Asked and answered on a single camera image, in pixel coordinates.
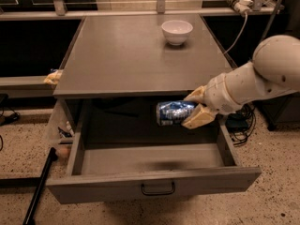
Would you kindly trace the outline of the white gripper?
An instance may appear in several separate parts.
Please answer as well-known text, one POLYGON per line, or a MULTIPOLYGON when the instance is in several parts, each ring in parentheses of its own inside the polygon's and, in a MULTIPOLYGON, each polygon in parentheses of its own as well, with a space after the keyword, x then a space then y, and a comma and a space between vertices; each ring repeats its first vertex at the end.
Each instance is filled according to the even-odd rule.
POLYGON ((199 104, 182 122, 182 126, 188 129, 199 128, 213 122, 217 113, 228 115, 242 108, 233 100, 227 89, 225 73, 211 79, 206 86, 196 88, 184 98, 184 101, 203 103, 207 106, 199 104))

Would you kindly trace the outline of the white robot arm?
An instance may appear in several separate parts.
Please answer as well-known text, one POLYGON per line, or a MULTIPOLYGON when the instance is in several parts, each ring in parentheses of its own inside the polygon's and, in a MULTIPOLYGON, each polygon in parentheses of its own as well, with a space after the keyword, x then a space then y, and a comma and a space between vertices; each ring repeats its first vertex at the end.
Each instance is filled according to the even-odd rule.
POLYGON ((243 105, 300 91, 300 39, 269 37, 255 49, 252 59, 228 73, 221 73, 186 97, 198 104, 182 122, 189 129, 211 123, 243 105))

